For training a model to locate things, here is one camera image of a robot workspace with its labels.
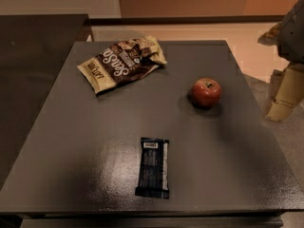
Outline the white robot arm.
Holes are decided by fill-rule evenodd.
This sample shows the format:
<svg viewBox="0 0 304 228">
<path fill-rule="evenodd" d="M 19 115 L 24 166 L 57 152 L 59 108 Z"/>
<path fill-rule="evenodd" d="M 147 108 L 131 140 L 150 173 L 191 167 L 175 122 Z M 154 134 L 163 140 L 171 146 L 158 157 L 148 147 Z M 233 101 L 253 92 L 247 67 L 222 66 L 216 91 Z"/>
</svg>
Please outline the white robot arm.
<svg viewBox="0 0 304 228">
<path fill-rule="evenodd" d="M 286 120 L 304 100 L 304 0 L 298 0 L 282 21 L 263 33 L 257 42 L 276 46 L 280 58 L 289 62 L 274 70 L 265 117 L 275 122 Z"/>
</svg>

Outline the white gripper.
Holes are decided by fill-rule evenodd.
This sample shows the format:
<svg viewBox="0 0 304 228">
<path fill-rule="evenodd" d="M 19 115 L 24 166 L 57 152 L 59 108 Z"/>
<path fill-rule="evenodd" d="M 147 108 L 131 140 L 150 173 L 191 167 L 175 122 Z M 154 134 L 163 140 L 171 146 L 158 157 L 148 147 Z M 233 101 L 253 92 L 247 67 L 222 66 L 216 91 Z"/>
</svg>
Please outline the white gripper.
<svg viewBox="0 0 304 228">
<path fill-rule="evenodd" d="M 277 23 L 259 36 L 257 42 L 276 46 L 281 24 Z M 265 116 L 275 122 L 285 121 L 304 100 L 304 65 L 290 62 L 283 70 L 274 70 L 270 81 Z"/>
</svg>

